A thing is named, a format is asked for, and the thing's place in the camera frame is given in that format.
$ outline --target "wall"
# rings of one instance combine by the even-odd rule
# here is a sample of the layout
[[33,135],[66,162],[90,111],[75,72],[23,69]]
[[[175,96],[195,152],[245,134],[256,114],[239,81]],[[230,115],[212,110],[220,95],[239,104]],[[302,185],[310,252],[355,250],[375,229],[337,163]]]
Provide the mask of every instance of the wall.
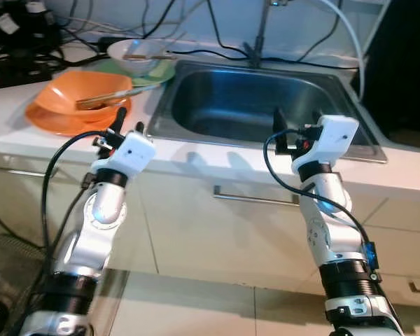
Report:
[[[147,22],[156,22],[169,0],[149,0]],[[92,19],[108,22],[119,27],[131,27],[141,22],[145,0],[94,0]],[[167,16],[167,21],[177,20],[181,10],[196,4],[198,0],[177,0]],[[76,16],[84,18],[89,2],[79,1]],[[213,8],[225,44],[240,46],[243,41],[253,44],[260,22],[262,0],[213,0]],[[47,0],[47,6],[56,14],[67,15],[71,1]],[[364,45],[373,24],[378,18],[380,5],[354,0],[344,0],[343,11],[350,19],[360,42]],[[287,6],[271,7],[265,32],[265,54],[298,58],[309,46],[330,31],[335,16],[317,0],[293,0]],[[168,34],[174,26],[165,26],[153,36]],[[176,36],[200,43],[215,43],[213,27],[206,3],[203,3],[181,25]],[[334,35],[313,51],[305,60],[327,64],[351,64],[354,49],[342,22]]]

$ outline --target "faucet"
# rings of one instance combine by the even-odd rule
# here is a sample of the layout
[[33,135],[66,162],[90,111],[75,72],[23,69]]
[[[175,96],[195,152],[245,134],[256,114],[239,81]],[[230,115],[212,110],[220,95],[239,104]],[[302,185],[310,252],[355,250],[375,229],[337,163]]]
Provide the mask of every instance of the faucet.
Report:
[[247,42],[243,43],[243,47],[249,58],[249,66],[253,69],[258,69],[261,63],[261,52],[263,50],[263,43],[265,41],[265,28],[267,15],[269,14],[269,6],[271,0],[262,0],[263,7],[261,13],[260,27],[258,29],[257,37],[255,38],[255,45],[252,48]]

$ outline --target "cabinet handle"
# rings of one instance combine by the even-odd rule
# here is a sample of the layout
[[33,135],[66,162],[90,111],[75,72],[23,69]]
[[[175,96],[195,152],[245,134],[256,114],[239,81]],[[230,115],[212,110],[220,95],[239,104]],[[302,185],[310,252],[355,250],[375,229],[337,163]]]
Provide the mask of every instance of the cabinet handle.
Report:
[[413,281],[409,282],[409,288],[411,288],[411,292],[420,294],[420,289],[418,289],[417,286],[415,286],[415,283]]
[[[53,171],[51,172],[50,179],[52,179],[56,175],[57,171],[58,171],[58,168],[54,167]],[[18,170],[18,169],[10,169],[10,168],[3,168],[3,167],[0,167],[0,172],[17,174],[17,175],[25,175],[25,176],[34,176],[34,177],[45,176],[45,173],[40,173],[38,171]]]
[[266,204],[278,204],[278,205],[288,205],[292,207],[298,207],[299,197],[297,195],[291,195],[291,202],[279,201],[277,199],[267,199],[267,198],[258,198],[258,197],[249,197],[249,196],[239,196],[239,195],[230,195],[221,193],[221,186],[213,186],[213,197],[219,198],[221,200],[232,200],[232,201],[244,201],[244,202],[255,202],[255,203],[266,203]]

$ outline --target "white bowl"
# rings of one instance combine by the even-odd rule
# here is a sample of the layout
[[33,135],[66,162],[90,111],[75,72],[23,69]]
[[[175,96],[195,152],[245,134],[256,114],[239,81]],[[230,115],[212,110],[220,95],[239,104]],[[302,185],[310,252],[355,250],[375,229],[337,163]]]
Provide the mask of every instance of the white bowl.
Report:
[[158,64],[158,59],[123,59],[123,55],[132,48],[132,55],[156,55],[163,49],[163,45],[149,40],[123,40],[109,46],[107,54],[124,71],[132,77],[142,77],[153,70]]

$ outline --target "dish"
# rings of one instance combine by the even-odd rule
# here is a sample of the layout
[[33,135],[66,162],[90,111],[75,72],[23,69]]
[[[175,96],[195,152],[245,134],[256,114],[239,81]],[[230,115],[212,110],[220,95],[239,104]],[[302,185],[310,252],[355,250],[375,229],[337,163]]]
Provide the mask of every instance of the dish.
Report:
[[[119,74],[130,76],[128,73],[119,68],[118,65],[115,64],[115,62],[112,59],[108,59],[106,61],[101,62],[94,68],[94,70],[104,72],[107,74]],[[131,78],[132,86],[136,87],[161,84],[173,78],[174,75],[176,75],[174,63],[169,60],[163,59],[159,62],[159,65],[157,65],[153,70],[151,70],[148,73],[148,75],[144,77]]]
[[50,81],[34,101],[47,111],[74,115],[89,122],[114,115],[118,106],[78,110],[76,109],[77,100],[131,88],[132,82],[128,76],[94,71],[69,71]]
[[130,55],[156,55],[162,52],[163,45],[150,40],[123,40],[111,44],[107,54],[111,59],[132,77],[145,76],[158,64],[158,59],[123,59],[127,53]]
[[70,115],[47,111],[36,103],[27,106],[25,116],[31,124],[41,130],[68,137],[87,131],[105,130],[115,119],[115,114],[113,114],[103,120],[84,122]]

